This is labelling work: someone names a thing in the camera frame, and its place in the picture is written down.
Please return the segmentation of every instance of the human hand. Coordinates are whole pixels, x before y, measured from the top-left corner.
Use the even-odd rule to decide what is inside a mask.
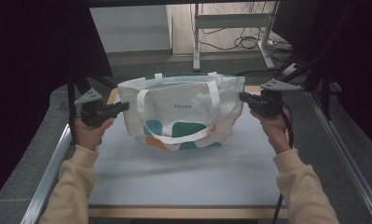
[[[284,108],[283,111],[287,118],[290,118],[290,111],[286,108]],[[291,149],[285,135],[287,127],[280,115],[274,118],[264,118],[255,113],[253,110],[250,110],[250,113],[260,120],[262,129],[267,135],[270,144],[273,146],[273,149],[275,149],[276,154],[280,154]]]
[[[101,144],[104,131],[114,122],[114,119],[106,120],[101,127],[95,128],[86,125],[81,118],[75,119],[75,132],[77,144],[90,150]]]

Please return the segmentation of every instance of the beige sleeve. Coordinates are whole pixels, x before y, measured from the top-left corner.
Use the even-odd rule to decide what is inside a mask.
[[[277,184],[287,205],[291,224],[339,223],[323,192],[319,177],[292,149],[273,159],[279,169]]]
[[[75,154],[64,161],[59,182],[48,199],[39,223],[88,223],[88,197],[95,184],[93,163],[98,152],[76,146]]]

